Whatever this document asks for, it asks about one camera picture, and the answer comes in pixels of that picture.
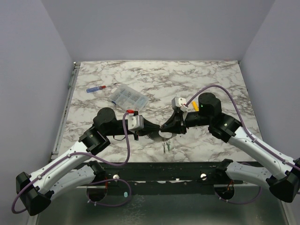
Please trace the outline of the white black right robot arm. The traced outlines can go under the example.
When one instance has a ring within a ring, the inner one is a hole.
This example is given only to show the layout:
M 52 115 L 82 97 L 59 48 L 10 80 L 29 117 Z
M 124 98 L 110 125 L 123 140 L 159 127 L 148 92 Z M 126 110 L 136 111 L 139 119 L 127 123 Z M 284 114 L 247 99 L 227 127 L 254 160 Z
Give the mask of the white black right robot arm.
M 199 111 L 187 112 L 187 105 L 179 98 L 172 100 L 174 112 L 162 125 L 161 132 L 185 134 L 188 128 L 208 126 L 217 139 L 233 145 L 261 164 L 261 167 L 243 165 L 230 159 L 221 162 L 215 177 L 220 183 L 242 180 L 268 189 L 277 199 L 291 203 L 300 189 L 300 161 L 274 149 L 234 117 L 222 112 L 221 101 L 212 93 L 198 97 Z

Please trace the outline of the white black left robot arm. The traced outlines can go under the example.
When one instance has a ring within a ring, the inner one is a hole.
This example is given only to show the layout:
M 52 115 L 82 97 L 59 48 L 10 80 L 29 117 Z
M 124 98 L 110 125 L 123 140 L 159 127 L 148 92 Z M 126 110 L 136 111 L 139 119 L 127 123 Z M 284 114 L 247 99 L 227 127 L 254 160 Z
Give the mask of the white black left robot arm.
M 30 216 L 44 211 L 52 199 L 59 194 L 83 184 L 98 185 L 107 182 L 99 170 L 99 161 L 109 162 L 97 155 L 110 145 L 109 136 L 144 136 L 160 130 L 160 126 L 149 122 L 137 111 L 128 110 L 121 120 L 112 108 L 99 110 L 92 126 L 65 153 L 44 167 L 16 177 L 16 199 L 20 199 Z

